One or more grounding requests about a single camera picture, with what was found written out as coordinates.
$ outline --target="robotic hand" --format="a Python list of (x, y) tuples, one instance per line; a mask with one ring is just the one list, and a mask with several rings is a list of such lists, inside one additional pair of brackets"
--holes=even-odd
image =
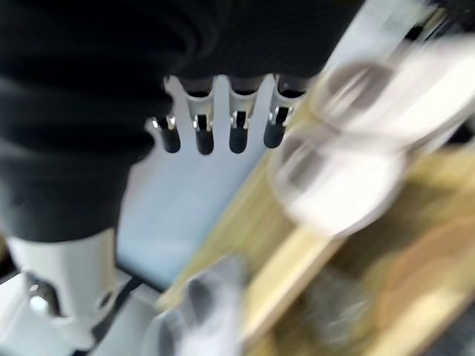
[(197, 149), (210, 154), (212, 83), (229, 77), (229, 148), (246, 148), (263, 76), (276, 75), (264, 142), (277, 147), (295, 100), (362, 0), (0, 3), (0, 209), (32, 309), (82, 350), (114, 318), (115, 236), (131, 166), (180, 149), (163, 80), (185, 89)]

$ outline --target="black cable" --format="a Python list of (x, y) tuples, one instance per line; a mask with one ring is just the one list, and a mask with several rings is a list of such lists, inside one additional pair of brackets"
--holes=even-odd
[[(96, 347), (99, 345), (99, 343), (103, 340), (103, 338), (106, 336), (106, 334), (110, 330), (116, 316), (122, 310), (122, 307), (124, 306), (125, 302), (127, 302), (128, 298), (130, 297), (131, 292), (133, 292), (135, 289), (137, 289), (141, 285), (142, 285), (141, 279), (134, 278), (134, 277), (131, 278), (124, 285), (120, 293), (117, 295), (114, 307), (112, 308), (109, 315), (99, 325), (95, 326), (92, 330), (92, 333), (96, 339)], [(92, 351), (93, 350), (90, 350), (90, 351), (76, 350), (75, 352), (73, 352), (71, 356), (87, 356)]]

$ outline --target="wooden surface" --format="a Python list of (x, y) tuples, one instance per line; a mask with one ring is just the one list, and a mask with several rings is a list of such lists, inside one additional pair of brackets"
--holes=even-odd
[(329, 262), (370, 298), (351, 342), (334, 349), (319, 340), (299, 301), (275, 328), (279, 351), (269, 355), (419, 355), (474, 298), (474, 231), (475, 156), (419, 158), (390, 211)]
[[(296, 121), (308, 119), (307, 108), (300, 107), (296, 116)], [(445, 277), (438, 280), (440, 283), (429, 283), (420, 295), (402, 298), (403, 305), (396, 304), (394, 309), (383, 307), (388, 305), (388, 296), (398, 293), (392, 290), (398, 283), (388, 279), (400, 274), (397, 270), (402, 270), (398, 267), (402, 263), (398, 261), (409, 258), (404, 253), (412, 251), (411, 246), (460, 217), (472, 215), (475, 219), (474, 156), (463, 152), (424, 156), (415, 161), (402, 195), (390, 211), (340, 248), (341, 241), (330, 243), (312, 236), (284, 216), (269, 189), (266, 160), (263, 160), (186, 270), (161, 298), (160, 306), (166, 308), (179, 303), (184, 281), (224, 254), (238, 253), (245, 257), (249, 269), (243, 326), (249, 346), (260, 345), (260, 338), (293, 304), (272, 331), (275, 347), (261, 347), (259, 356), (416, 355), (471, 301), (475, 271), (461, 266), (471, 259), (475, 239), (464, 240), (466, 248), (459, 251), (467, 251), (466, 255), (457, 254), (449, 262), (431, 266), (435, 275), (441, 273), (441, 268), (450, 266)], [(305, 323), (301, 302), (293, 303), (337, 251), (331, 265), (357, 281), (370, 296), (372, 306), (352, 328), (352, 341), (344, 350), (334, 350), (319, 341)], [(436, 312), (423, 317), (431, 309)], [(392, 315), (389, 324), (381, 322), (385, 315)]]

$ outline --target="sleeve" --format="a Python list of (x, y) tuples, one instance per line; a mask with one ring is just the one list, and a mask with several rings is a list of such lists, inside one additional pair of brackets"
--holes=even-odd
[(181, 2), (0, 2), (8, 234), (53, 242), (117, 226), (130, 167), (153, 147), (144, 122), (171, 109), (163, 77), (212, 48), (227, 11)]

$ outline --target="black sweater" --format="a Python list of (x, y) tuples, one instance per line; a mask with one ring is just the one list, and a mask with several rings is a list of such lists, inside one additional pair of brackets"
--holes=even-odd
[(315, 75), (362, 0), (0, 0), (0, 216), (62, 241), (116, 226), (171, 109), (164, 76)]

